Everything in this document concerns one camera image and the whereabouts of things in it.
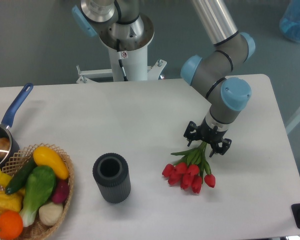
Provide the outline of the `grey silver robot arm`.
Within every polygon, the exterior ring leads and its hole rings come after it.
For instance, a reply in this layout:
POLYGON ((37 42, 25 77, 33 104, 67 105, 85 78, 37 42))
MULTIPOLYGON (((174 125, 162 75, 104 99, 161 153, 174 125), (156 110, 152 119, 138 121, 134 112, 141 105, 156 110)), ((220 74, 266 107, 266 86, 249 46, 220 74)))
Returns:
MULTIPOLYGON (((224 135, 252 94, 245 80, 228 74, 251 57, 255 42, 249 34, 238 31, 222 0, 193 0, 191 4, 215 50, 207 58, 190 57, 181 68, 182 79, 210 103, 202 123, 190 122, 184 137, 189 142, 201 140, 210 145, 212 154, 223 155, 232 143, 224 135)), ((114 81, 153 77, 148 45, 154 27, 140 12, 137 0, 82 0, 71 12, 88 36, 99 37, 107 47, 114 81)))

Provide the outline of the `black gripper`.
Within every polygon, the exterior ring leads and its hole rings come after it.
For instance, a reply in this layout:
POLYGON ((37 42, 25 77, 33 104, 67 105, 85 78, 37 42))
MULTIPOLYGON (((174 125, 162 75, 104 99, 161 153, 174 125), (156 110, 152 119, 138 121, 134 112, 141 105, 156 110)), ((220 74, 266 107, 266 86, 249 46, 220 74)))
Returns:
POLYGON ((202 121, 201 125, 196 125, 193 121, 190 121, 185 129, 183 136, 187 140, 187 146, 189 147, 193 141, 202 140, 211 146, 211 152, 209 157, 214 154, 224 155, 231 147, 232 140, 229 138, 223 138, 228 130, 222 130, 220 127, 213 125, 211 128, 206 118, 202 121))

